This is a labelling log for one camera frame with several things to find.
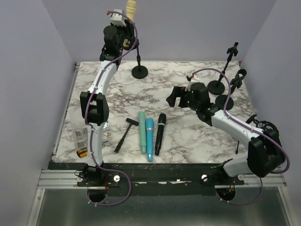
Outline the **black microphone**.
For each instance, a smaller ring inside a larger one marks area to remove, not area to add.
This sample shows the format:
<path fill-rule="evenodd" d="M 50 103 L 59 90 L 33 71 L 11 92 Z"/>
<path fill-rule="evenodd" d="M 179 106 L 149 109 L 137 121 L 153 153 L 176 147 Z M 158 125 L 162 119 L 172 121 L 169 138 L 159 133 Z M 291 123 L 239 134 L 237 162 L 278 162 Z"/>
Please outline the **black microphone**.
<path fill-rule="evenodd" d="M 159 155 L 159 152 L 161 149 L 165 124 L 166 124 L 166 115 L 164 113 L 161 113 L 158 118 L 157 136 L 156 136 L 156 142 L 155 142 L 155 155 L 156 156 Z"/>

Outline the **blue microphone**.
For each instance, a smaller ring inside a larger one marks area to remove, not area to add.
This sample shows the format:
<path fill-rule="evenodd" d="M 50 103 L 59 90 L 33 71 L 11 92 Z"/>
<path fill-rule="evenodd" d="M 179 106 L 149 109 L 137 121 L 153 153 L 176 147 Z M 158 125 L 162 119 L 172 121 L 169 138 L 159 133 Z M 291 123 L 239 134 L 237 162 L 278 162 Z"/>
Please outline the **blue microphone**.
<path fill-rule="evenodd" d="M 153 130 L 154 120 L 152 118 L 146 119 L 146 154 L 148 162 L 152 162 L 153 158 Z"/>

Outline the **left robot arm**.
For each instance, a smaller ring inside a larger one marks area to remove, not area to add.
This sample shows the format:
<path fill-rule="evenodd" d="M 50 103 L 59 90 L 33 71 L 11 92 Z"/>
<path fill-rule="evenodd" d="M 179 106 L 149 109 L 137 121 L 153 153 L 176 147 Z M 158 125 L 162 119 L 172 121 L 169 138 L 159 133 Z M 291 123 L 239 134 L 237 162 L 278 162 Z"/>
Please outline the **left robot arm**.
<path fill-rule="evenodd" d="M 80 94 L 80 107 L 88 132 L 88 154 L 83 168 L 83 179 L 94 186 L 101 185 L 105 180 L 103 166 L 103 128 L 109 117 L 109 106 L 106 100 L 106 91 L 111 79 L 121 63 L 123 44 L 130 42 L 126 49 L 131 51 L 137 42 L 137 29 L 130 19 L 125 25 L 115 25 L 113 22 L 104 28 L 104 46 L 100 54 L 101 63 L 99 72 L 88 91 Z"/>

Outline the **mint green microphone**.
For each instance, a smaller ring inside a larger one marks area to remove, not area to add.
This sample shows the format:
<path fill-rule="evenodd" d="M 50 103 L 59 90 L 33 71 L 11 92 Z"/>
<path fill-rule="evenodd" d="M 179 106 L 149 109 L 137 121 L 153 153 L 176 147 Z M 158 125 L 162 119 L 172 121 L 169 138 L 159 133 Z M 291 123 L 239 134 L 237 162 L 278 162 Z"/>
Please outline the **mint green microphone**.
<path fill-rule="evenodd" d="M 140 132 L 140 147 L 142 153 L 146 153 L 146 115 L 145 112 L 138 113 L 139 132 Z"/>

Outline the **cream microphone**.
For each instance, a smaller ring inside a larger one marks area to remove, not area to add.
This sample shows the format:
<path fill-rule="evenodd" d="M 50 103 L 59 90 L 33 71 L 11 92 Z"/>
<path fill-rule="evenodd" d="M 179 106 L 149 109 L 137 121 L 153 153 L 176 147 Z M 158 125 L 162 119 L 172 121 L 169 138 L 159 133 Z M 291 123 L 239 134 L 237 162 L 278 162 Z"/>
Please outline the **cream microphone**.
<path fill-rule="evenodd" d="M 136 13 L 136 2 L 134 0 L 128 0 L 127 5 L 126 5 L 127 17 L 129 17 L 133 21 L 134 17 L 135 17 L 135 13 Z M 131 41 L 128 39 L 125 39 L 124 43 L 123 43 L 123 48 L 125 50 L 129 50 L 130 44 L 131 44 Z"/>

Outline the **black round-base clip stand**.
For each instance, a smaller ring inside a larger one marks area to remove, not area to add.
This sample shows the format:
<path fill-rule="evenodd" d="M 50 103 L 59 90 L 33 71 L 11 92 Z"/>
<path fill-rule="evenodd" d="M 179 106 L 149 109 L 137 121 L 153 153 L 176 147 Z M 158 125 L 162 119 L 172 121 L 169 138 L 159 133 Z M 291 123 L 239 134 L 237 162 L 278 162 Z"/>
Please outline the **black round-base clip stand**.
<path fill-rule="evenodd" d="M 230 47 L 227 49 L 226 53 L 228 54 L 228 58 L 227 58 L 226 65 L 224 66 L 224 69 L 222 70 L 222 73 L 225 73 L 225 71 L 229 65 L 229 62 L 232 60 L 233 57 L 235 57 L 238 54 L 238 50 L 237 50 L 238 45 L 239 45 L 239 43 L 235 42 L 233 47 Z M 222 74 L 220 74 L 218 80 L 213 80 L 213 81 L 209 82 L 207 88 L 211 94 L 221 95 L 224 93 L 225 86 L 222 83 L 222 78 L 223 78 L 223 76 L 222 76 Z"/>

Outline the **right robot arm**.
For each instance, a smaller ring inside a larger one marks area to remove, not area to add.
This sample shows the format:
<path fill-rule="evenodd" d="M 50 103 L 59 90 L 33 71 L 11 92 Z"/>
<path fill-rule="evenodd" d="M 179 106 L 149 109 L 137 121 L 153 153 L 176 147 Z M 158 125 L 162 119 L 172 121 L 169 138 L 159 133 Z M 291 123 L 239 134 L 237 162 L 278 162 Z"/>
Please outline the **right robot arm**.
<path fill-rule="evenodd" d="M 166 101 L 174 107 L 177 98 L 180 98 L 179 107 L 195 111 L 202 122 L 228 133 L 248 150 L 246 157 L 230 159 L 222 164 L 216 173 L 219 183 L 225 185 L 233 177 L 246 174 L 263 178 L 285 162 L 279 134 L 275 130 L 253 127 L 219 109 L 211 102 L 205 84 L 193 82 L 187 87 L 175 86 Z"/>

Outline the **black stand with shock mount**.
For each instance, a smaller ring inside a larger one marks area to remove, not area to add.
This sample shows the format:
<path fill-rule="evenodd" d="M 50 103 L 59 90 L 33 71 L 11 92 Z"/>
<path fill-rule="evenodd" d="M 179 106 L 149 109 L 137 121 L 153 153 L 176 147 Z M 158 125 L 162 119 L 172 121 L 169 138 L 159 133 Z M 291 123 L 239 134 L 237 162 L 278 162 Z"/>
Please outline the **black stand with shock mount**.
<path fill-rule="evenodd" d="M 133 43 L 134 43 L 133 41 L 125 39 L 124 42 L 123 42 L 123 49 L 124 50 L 129 50 Z M 131 73 L 132 73 L 132 76 L 136 79 L 144 79 L 148 75 L 148 69 L 145 66 L 141 65 L 141 56 L 140 56 L 140 51 L 139 51 L 139 40 L 137 40 L 137 43 L 136 43 L 134 49 L 136 49 L 136 52 L 137 52 L 137 57 L 136 57 L 137 66 L 135 66 L 132 69 Z"/>

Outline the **black tripod shock-mount stand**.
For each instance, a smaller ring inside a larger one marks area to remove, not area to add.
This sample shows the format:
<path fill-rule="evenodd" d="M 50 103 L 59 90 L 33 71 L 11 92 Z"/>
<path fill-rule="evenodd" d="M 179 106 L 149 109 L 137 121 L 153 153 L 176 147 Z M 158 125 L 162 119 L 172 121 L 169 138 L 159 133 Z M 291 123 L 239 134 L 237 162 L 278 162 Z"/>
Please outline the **black tripod shock-mount stand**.
<path fill-rule="evenodd" d="M 267 131 L 274 131 L 279 135 L 279 131 L 277 127 L 270 121 L 260 121 L 256 118 L 256 114 L 250 116 L 246 121 L 245 124 L 251 129 L 255 129 L 256 131 L 267 132 Z M 252 134 L 246 128 L 243 128 L 241 125 L 238 125 L 237 128 L 239 129 L 238 132 L 235 132 L 235 138 L 238 139 L 238 144 L 235 150 L 235 154 L 238 154 L 239 151 L 239 144 L 242 144 L 246 149 L 248 149 L 249 142 L 251 138 L 255 138 L 257 134 Z"/>

